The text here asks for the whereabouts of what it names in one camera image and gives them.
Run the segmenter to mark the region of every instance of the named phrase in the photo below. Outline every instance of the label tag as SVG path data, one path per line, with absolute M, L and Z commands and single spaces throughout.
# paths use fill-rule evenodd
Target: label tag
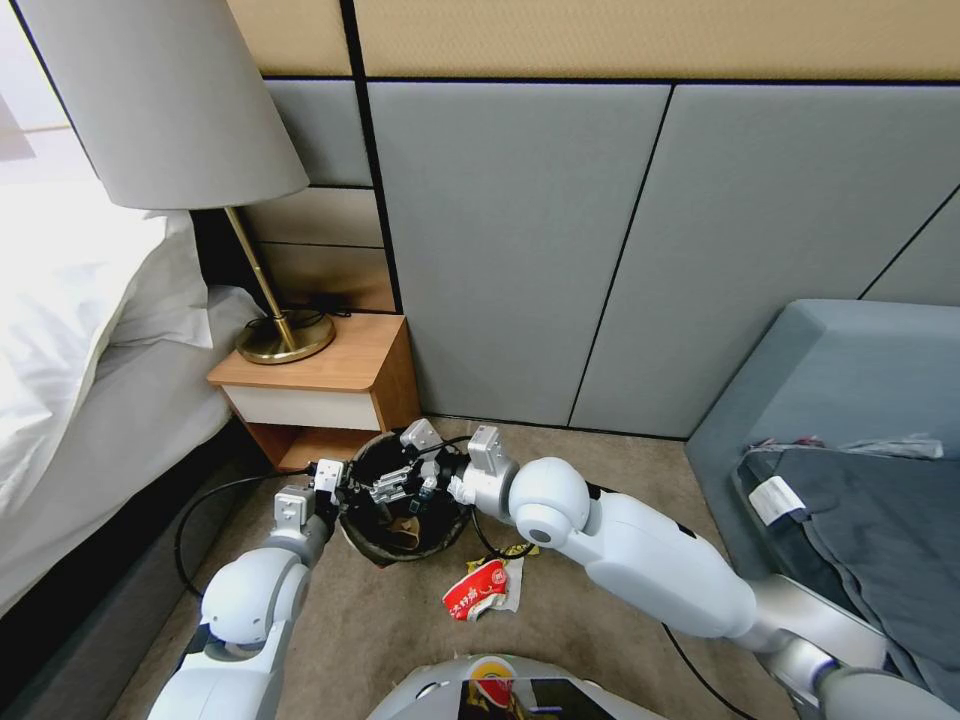
M 760 483 L 749 495 L 750 504 L 764 525 L 770 525 L 777 518 L 794 510 L 806 510 L 803 500 L 787 485 L 779 475 Z

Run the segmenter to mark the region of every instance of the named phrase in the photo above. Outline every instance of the white pillow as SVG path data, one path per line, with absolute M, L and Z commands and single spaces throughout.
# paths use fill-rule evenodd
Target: white pillow
M 99 181 L 0 186 L 0 522 L 46 470 L 165 233 Z
M 165 238 L 134 278 L 110 344 L 148 345 L 173 340 L 212 348 L 207 284 L 200 274 L 190 213 L 168 211 L 148 217 L 164 219 Z

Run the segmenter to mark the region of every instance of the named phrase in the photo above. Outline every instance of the white bedsheet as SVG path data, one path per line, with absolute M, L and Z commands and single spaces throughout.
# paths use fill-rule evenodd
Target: white bedsheet
M 134 494 L 230 417 L 207 373 L 260 315 L 239 288 L 214 287 L 213 348 L 162 340 L 111 347 L 37 488 L 0 527 L 0 615 Z

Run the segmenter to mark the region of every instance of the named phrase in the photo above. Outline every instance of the window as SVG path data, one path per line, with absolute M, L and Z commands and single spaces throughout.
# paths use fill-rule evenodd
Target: window
M 0 2 L 0 186 L 92 177 L 13 8 Z

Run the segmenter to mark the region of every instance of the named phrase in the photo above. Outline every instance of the lamp base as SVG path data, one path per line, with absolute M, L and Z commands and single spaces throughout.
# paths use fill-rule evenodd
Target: lamp base
M 260 365 L 280 365 L 310 357 L 333 342 L 337 330 L 329 315 L 315 320 L 316 310 L 288 310 L 284 313 L 293 334 L 290 349 L 283 342 L 272 322 L 256 323 L 237 337 L 237 352 L 246 360 Z

